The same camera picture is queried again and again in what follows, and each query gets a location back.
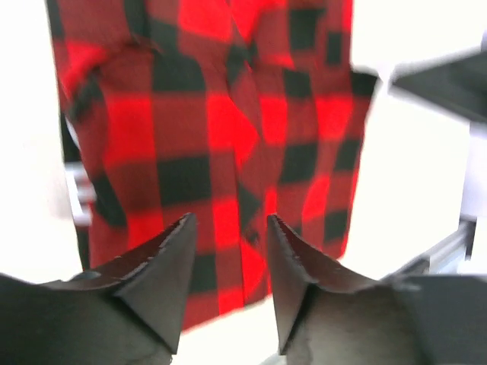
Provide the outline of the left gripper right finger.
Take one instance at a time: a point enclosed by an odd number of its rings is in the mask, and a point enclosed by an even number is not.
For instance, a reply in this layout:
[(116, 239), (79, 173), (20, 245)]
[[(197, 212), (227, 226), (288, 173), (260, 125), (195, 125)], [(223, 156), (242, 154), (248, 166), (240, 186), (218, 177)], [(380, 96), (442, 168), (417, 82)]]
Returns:
[(280, 354), (289, 364), (484, 364), (486, 277), (456, 272), (471, 229), (462, 223), (374, 280), (270, 215), (267, 248)]

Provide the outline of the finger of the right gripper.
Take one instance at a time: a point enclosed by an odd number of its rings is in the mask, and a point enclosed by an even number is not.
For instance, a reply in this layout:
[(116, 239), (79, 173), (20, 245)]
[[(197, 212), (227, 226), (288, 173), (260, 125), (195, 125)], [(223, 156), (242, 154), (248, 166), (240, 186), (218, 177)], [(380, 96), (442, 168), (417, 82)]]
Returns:
[(394, 87), (471, 122), (486, 123), (486, 51), (398, 74)]

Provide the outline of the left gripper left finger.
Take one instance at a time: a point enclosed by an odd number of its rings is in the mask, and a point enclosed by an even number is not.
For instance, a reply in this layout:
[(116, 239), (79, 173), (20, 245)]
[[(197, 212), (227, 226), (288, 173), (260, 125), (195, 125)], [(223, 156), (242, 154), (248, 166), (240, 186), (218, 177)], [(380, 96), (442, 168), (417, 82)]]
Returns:
[(1, 278), (3, 364), (169, 364), (196, 253), (186, 214), (141, 246), (70, 281)]

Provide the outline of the red black plaid shirt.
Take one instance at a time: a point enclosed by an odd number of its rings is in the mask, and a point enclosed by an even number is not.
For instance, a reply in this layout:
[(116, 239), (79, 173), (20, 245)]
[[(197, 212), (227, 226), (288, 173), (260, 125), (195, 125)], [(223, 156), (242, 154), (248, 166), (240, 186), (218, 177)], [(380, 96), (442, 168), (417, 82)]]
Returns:
[(271, 291), (266, 218), (345, 252), (377, 79), (350, 63), (350, 1), (55, 0), (62, 115), (94, 186), (89, 262), (191, 212), (184, 328)]

